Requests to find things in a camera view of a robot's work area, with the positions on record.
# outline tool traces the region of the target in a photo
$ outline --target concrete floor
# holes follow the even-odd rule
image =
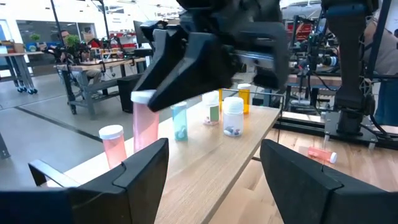
[[[119,69],[114,72],[120,77]],[[238,78],[241,82],[251,80],[249,75]],[[18,93],[13,82],[0,82],[0,133],[11,155],[0,160],[0,188],[35,186],[27,166],[35,159],[65,172],[103,152],[101,142],[79,131],[98,136],[100,128],[120,124],[125,139],[132,137],[132,115],[122,111],[118,98],[95,104],[97,119],[90,120],[85,108],[78,107],[78,114],[71,114],[57,74],[35,77],[33,81],[39,91],[36,95]],[[199,97],[189,99],[188,106],[198,102]],[[169,109],[161,111],[160,121],[169,117]]]

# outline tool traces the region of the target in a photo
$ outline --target green label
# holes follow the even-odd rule
[[[210,121],[218,121],[219,120],[219,108],[218,106],[212,106],[210,108]]]

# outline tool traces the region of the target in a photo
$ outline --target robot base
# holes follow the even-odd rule
[[[375,134],[372,132],[368,131],[365,128],[361,128],[361,133],[362,135],[358,136],[351,136],[351,135],[346,135],[343,133],[338,133],[337,132],[337,124],[340,118],[340,113],[339,112],[327,112],[326,117],[325,117],[325,142],[329,140],[329,138],[332,139],[337,139],[337,140],[342,140],[342,141],[349,141],[349,142],[355,142],[358,144],[366,144],[369,145],[369,149],[374,149],[376,143],[377,143],[377,137]],[[362,124],[365,126],[368,126],[369,128],[371,127],[371,122],[368,120],[367,117],[364,117],[362,120]]]

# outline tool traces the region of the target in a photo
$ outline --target light wood floor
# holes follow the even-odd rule
[[[277,140],[277,130],[267,139]],[[322,147],[323,138],[280,131],[279,143],[306,154],[309,146]],[[331,140],[327,150],[337,152],[332,168],[388,191],[398,190],[398,151],[350,145]],[[283,223],[269,190],[261,163],[252,160],[231,189],[211,224],[278,224]]]

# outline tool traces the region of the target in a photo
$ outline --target person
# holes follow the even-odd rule
[[[66,44],[67,43],[66,39],[69,36],[69,32],[67,30],[61,30],[61,35],[62,35],[63,42]],[[82,53],[82,58],[89,58],[89,57],[90,57],[89,53]],[[64,62],[65,59],[66,59],[66,55],[62,54],[61,62]],[[95,69],[84,71],[84,74],[89,78],[89,82],[90,82],[90,80],[93,80],[93,84],[99,83],[101,81],[101,77],[103,75],[100,70],[95,70]],[[72,75],[76,78],[79,85],[83,84],[82,78],[84,76],[82,75],[82,73],[72,72]]]
[[[374,16],[364,31],[364,45],[371,46],[376,31],[378,16]],[[375,71],[380,75],[398,75],[398,38],[384,29],[375,64]],[[371,47],[364,52],[364,61],[369,63]],[[382,80],[380,83],[375,120],[380,125],[398,126],[398,80]]]

